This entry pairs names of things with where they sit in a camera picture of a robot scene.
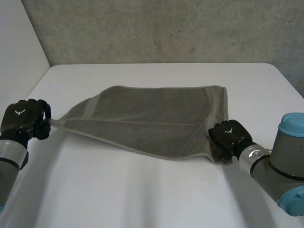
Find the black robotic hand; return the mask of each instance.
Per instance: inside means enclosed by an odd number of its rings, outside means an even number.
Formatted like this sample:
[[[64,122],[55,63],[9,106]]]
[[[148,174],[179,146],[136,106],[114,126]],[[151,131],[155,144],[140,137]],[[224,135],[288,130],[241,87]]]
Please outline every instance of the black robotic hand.
[[[209,129],[209,136],[222,150],[224,159],[230,159],[234,155],[239,159],[245,148],[255,144],[249,132],[236,120],[215,124],[214,128]]]
[[[48,138],[51,126],[47,119],[50,118],[51,108],[43,100],[29,99],[11,104],[4,113],[0,140],[16,141],[27,149],[31,138]],[[21,168],[28,162],[28,157],[27,154]]]

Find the gray towel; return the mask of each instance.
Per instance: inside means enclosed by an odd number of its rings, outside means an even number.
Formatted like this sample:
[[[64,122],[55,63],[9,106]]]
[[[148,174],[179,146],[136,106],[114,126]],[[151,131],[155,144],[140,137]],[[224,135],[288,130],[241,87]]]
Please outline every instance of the gray towel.
[[[208,129],[228,119],[224,87],[113,86],[75,105],[51,125],[164,159],[222,160]]]

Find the towel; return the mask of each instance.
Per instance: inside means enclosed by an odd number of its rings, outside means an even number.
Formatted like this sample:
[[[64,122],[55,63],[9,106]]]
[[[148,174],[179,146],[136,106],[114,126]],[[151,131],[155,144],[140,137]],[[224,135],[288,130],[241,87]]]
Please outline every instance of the towel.
[[[208,129],[227,119],[227,91],[221,86],[113,86],[50,123],[157,158],[207,156],[214,163],[227,163],[208,135]]]

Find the gray wall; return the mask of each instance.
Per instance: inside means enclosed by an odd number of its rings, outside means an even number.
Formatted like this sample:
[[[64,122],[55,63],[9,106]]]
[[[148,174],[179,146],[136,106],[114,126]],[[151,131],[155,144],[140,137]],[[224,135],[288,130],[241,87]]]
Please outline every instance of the gray wall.
[[[304,95],[304,0],[22,0],[50,64],[276,66]]]

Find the concrete wall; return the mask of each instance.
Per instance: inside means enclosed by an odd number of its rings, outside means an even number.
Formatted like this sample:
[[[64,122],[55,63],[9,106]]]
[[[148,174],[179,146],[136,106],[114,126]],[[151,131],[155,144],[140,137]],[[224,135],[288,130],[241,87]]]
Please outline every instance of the concrete wall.
[[[20,0],[0,0],[0,120],[25,99],[49,69]]]
[[[276,66],[304,95],[303,0],[23,0],[50,64]]]

